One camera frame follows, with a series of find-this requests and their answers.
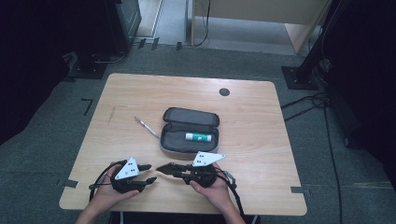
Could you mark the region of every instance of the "silver pen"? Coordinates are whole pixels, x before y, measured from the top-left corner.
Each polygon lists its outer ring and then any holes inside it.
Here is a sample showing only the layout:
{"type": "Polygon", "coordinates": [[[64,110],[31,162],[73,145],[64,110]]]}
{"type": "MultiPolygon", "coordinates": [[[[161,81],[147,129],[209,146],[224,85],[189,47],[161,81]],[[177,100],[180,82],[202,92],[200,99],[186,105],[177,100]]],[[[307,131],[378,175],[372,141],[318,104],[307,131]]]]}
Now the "silver pen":
{"type": "Polygon", "coordinates": [[[143,127],[145,127],[152,135],[154,135],[156,138],[160,139],[160,136],[154,132],[143,120],[138,118],[137,116],[134,116],[134,119],[136,119],[137,122],[140,123],[143,127]]]}

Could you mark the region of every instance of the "gray pencil case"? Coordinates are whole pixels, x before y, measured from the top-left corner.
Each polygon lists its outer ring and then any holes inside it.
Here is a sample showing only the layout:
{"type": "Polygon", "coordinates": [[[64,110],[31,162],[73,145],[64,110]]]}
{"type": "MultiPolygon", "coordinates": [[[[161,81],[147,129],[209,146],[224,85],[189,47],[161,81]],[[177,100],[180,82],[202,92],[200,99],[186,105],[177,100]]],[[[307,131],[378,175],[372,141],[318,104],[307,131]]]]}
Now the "gray pencil case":
{"type": "Polygon", "coordinates": [[[195,156],[198,151],[217,152],[219,116],[214,113],[169,107],[163,114],[167,124],[161,133],[161,149],[195,156]]]}

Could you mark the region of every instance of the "desk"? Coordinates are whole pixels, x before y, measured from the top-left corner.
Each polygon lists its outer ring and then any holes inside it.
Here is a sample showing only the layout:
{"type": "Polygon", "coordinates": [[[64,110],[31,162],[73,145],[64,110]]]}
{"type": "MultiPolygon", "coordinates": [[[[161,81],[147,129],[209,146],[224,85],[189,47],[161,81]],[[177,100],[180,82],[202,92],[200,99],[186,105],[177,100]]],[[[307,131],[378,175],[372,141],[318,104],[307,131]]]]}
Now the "desk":
{"type": "MultiPolygon", "coordinates": [[[[332,0],[213,0],[209,17],[285,23],[291,44],[300,53],[326,15],[332,0]]],[[[207,16],[209,0],[192,0],[191,44],[195,16],[207,16]]]]}
{"type": "Polygon", "coordinates": [[[290,190],[301,184],[273,83],[127,74],[108,78],[69,177],[78,186],[64,189],[60,206],[83,209],[89,200],[88,186],[97,176],[112,161],[134,156],[139,164],[152,165],[141,173],[142,179],[158,179],[132,200],[117,204],[114,211],[217,214],[182,179],[155,171],[170,161],[191,161],[165,155],[158,139],[134,116],[160,133],[163,113],[171,106],[219,115],[219,153],[226,158],[218,164],[236,178],[247,215],[305,214],[304,195],[290,190]],[[221,88],[227,88],[230,95],[221,96],[221,88]]]}

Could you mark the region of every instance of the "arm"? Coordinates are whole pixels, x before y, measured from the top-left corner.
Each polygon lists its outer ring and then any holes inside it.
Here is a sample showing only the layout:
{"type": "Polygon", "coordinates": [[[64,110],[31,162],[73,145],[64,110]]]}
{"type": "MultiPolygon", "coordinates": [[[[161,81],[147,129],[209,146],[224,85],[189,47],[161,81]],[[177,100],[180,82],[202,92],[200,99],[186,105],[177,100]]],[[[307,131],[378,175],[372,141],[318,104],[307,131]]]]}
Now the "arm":
{"type": "MultiPolygon", "coordinates": [[[[120,165],[111,167],[103,180],[103,183],[110,183],[110,176],[120,165]]],[[[97,218],[114,206],[116,203],[130,199],[138,194],[138,190],[128,191],[124,194],[116,192],[110,185],[102,185],[96,191],[92,200],[88,203],[85,209],[81,212],[76,221],[76,224],[92,224],[95,223],[97,218]]]]}
{"type": "Polygon", "coordinates": [[[231,201],[230,194],[228,192],[228,186],[223,180],[217,178],[216,182],[206,189],[201,187],[195,181],[191,181],[190,185],[196,192],[204,195],[216,208],[220,210],[227,224],[245,224],[244,219],[239,215],[239,211],[233,205],[233,201],[231,201]]]}

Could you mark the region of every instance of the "white tag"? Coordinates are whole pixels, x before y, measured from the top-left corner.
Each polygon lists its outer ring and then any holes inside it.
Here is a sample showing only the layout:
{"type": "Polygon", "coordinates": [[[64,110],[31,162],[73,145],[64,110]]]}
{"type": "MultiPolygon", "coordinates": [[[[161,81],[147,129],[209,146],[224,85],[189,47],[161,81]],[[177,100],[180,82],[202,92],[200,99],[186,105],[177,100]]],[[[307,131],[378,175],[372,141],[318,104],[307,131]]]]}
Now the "white tag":
{"type": "Polygon", "coordinates": [[[137,163],[134,157],[131,157],[126,164],[122,167],[119,173],[116,175],[116,179],[123,179],[131,176],[139,175],[139,169],[137,169],[137,163]]]}
{"type": "Polygon", "coordinates": [[[197,166],[207,166],[212,164],[213,162],[224,159],[225,156],[222,154],[209,153],[209,152],[198,152],[194,161],[192,162],[193,167],[197,166]]]}

